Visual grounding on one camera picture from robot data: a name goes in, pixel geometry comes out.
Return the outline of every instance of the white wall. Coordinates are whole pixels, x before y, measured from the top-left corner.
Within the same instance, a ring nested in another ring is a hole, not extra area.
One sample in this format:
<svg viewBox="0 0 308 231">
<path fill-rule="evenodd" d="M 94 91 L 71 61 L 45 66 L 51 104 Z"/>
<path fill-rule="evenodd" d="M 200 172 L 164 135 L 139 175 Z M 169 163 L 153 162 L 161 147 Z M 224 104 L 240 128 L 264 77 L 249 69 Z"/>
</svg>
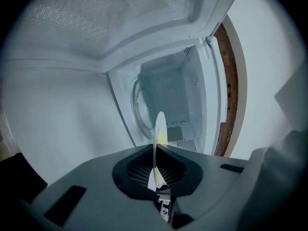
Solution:
<svg viewBox="0 0 308 231">
<path fill-rule="evenodd" d="M 20 150 L 48 184 L 89 159 L 133 147 L 101 74 L 11 73 L 3 78 L 3 98 Z"/>
<path fill-rule="evenodd" d="M 275 0 L 235 0 L 223 22 L 234 50 L 239 103 L 225 156 L 248 159 L 290 131 L 274 95 L 300 66 L 299 34 Z"/>
</svg>

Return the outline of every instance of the gray plastic surface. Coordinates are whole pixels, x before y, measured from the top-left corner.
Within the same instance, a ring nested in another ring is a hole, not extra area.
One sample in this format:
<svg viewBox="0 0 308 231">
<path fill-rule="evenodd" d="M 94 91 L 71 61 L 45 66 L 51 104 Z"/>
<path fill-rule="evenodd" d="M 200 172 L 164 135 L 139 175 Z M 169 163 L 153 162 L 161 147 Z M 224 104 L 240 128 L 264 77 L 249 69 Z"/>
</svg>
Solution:
<svg viewBox="0 0 308 231">
<path fill-rule="evenodd" d="M 247 230 L 280 208 L 296 188 L 307 161 L 307 135 L 290 133 L 268 149 L 254 150 L 249 161 L 198 154 L 166 146 L 197 162 L 204 176 L 192 195 L 179 197 L 194 221 L 181 230 Z M 87 189 L 64 228 L 70 230 L 172 230 L 153 202 L 134 200 L 114 184 L 114 165 L 144 146 L 92 159 L 43 191 L 32 207 L 41 214 L 73 185 Z M 219 168 L 244 167 L 242 173 Z"/>
</svg>

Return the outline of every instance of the open microwave door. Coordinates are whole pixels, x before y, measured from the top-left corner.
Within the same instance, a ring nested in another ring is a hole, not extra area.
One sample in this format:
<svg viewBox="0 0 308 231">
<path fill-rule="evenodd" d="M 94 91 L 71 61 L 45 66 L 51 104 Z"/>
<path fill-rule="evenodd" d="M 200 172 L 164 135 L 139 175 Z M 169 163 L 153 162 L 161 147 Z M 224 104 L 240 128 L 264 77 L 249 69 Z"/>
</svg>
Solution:
<svg viewBox="0 0 308 231">
<path fill-rule="evenodd" d="M 157 47 L 211 35 L 233 0 L 32 0 L 6 41 L 2 61 L 58 60 L 16 68 L 94 72 L 126 65 Z"/>
</svg>

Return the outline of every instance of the perforated mesh panel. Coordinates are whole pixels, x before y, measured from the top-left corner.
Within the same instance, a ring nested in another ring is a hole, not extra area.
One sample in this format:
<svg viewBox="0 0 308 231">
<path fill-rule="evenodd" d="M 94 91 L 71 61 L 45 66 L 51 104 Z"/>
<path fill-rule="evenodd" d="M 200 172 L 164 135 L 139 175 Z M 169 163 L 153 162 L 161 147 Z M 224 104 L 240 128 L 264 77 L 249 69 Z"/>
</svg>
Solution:
<svg viewBox="0 0 308 231">
<path fill-rule="evenodd" d="M 193 140 L 177 141 L 177 147 L 187 151 L 197 152 L 197 148 Z"/>
<path fill-rule="evenodd" d="M 163 8 L 180 13 L 185 0 L 32 0 L 22 19 L 103 40 L 110 30 Z"/>
<path fill-rule="evenodd" d="M 184 53 L 186 53 L 186 56 L 189 54 L 189 52 L 191 51 L 192 46 L 191 47 L 186 47 L 184 50 Z"/>
</svg>

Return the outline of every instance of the vent slot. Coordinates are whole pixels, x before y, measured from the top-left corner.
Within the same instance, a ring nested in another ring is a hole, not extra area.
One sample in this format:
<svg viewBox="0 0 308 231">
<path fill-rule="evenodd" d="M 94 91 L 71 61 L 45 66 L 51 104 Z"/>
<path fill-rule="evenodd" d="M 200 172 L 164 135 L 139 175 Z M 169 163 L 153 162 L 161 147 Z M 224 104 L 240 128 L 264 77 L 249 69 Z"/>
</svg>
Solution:
<svg viewBox="0 0 308 231">
<path fill-rule="evenodd" d="M 186 53 L 186 56 L 189 54 L 189 52 L 191 51 L 192 46 L 191 47 L 186 47 L 184 50 L 184 53 Z"/>
<path fill-rule="evenodd" d="M 158 148 L 156 156 L 159 158 L 156 162 L 157 167 L 169 187 L 186 175 L 187 168 L 185 165 L 168 153 Z M 147 187 L 152 168 L 153 150 L 148 150 L 128 163 L 127 174 L 139 185 Z"/>
</svg>

